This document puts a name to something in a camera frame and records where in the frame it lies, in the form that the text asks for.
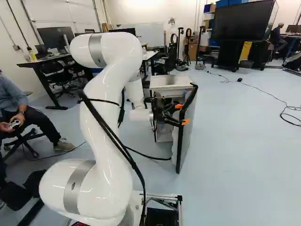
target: large tv screen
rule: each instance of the large tv screen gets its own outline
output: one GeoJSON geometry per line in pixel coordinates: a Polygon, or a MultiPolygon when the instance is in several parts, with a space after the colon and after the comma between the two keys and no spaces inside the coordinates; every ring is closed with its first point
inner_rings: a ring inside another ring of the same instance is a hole
{"type": "Polygon", "coordinates": [[[268,38],[278,10],[275,0],[216,9],[211,39],[254,41],[268,38]]]}

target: white wall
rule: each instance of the white wall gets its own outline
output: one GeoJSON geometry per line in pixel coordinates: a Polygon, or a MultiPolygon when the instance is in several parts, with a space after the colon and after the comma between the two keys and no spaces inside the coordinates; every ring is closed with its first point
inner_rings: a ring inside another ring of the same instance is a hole
{"type": "MultiPolygon", "coordinates": [[[[30,23],[27,20],[20,0],[9,0],[9,2],[29,45],[35,50],[34,45],[38,45],[39,43],[35,37],[30,23]]],[[[99,0],[96,1],[96,7],[100,22],[104,23],[105,19],[99,0]]],[[[19,45],[24,52],[27,52],[25,41],[21,36],[21,33],[5,0],[0,0],[0,15],[4,20],[4,23],[10,34],[12,35],[16,45],[19,45]]],[[[24,54],[21,51],[16,52],[12,49],[13,44],[9,39],[9,36],[7,35],[1,21],[0,34],[0,69],[3,71],[3,74],[10,78],[20,89],[24,91],[33,91],[33,94],[30,96],[30,98],[36,98],[46,94],[33,69],[19,68],[16,65],[18,63],[25,62],[24,54]]]]}
{"type": "MultiPolygon", "coordinates": [[[[113,24],[134,24],[163,22],[167,31],[167,42],[170,35],[182,26],[194,28],[196,8],[199,11],[199,26],[203,18],[205,4],[216,0],[107,0],[109,14],[113,24]],[[175,18],[175,25],[168,24],[168,20],[175,18]]],[[[301,0],[277,0],[279,10],[274,22],[285,23],[281,32],[285,32],[289,24],[294,24],[301,0]]]]}
{"type": "Polygon", "coordinates": [[[280,22],[284,23],[284,27],[281,29],[281,33],[285,33],[287,26],[295,24],[299,6],[301,0],[277,0],[279,10],[274,22],[273,27],[277,27],[280,22]]]}
{"type": "Polygon", "coordinates": [[[197,4],[200,5],[199,20],[202,21],[206,0],[107,0],[109,15],[113,25],[163,22],[166,30],[166,42],[170,42],[172,33],[178,35],[178,27],[194,30],[197,4]],[[168,24],[170,18],[175,25],[168,24]]]}

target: wall outlet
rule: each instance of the wall outlet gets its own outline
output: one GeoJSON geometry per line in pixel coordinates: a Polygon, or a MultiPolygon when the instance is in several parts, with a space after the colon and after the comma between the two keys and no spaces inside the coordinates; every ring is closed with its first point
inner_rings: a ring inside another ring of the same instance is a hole
{"type": "Polygon", "coordinates": [[[20,46],[18,45],[13,45],[14,51],[19,51],[20,50],[20,46]]]}

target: man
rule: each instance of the man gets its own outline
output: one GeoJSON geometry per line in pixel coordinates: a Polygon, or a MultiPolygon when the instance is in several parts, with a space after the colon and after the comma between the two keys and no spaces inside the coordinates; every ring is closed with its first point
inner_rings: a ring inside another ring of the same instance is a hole
{"type": "MultiPolygon", "coordinates": [[[[20,120],[20,126],[37,125],[53,143],[55,151],[70,151],[74,148],[73,144],[61,141],[61,135],[50,119],[29,107],[26,95],[11,80],[0,74],[0,146],[6,134],[14,131],[7,128],[8,123],[14,119],[20,120]]],[[[6,185],[5,177],[5,163],[0,153],[0,190],[6,185]]]]}
{"type": "Polygon", "coordinates": [[[280,29],[283,28],[283,26],[284,23],[279,23],[278,27],[274,28],[273,30],[273,43],[280,44],[280,46],[277,48],[277,51],[282,50],[287,45],[287,41],[285,41],[280,35],[280,29]]]}

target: hand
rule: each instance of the hand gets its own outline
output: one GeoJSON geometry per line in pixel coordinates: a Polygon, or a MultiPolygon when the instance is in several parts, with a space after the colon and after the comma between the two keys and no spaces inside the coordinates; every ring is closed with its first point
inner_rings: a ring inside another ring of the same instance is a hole
{"type": "Polygon", "coordinates": [[[7,126],[9,126],[9,123],[7,122],[0,122],[0,131],[2,132],[6,132],[6,133],[11,133],[12,131],[14,131],[14,129],[8,128],[7,126]]]}
{"type": "Polygon", "coordinates": [[[19,125],[19,127],[22,126],[25,122],[25,117],[23,113],[16,114],[14,117],[10,119],[10,122],[12,122],[14,119],[20,120],[21,124],[19,125]]]}

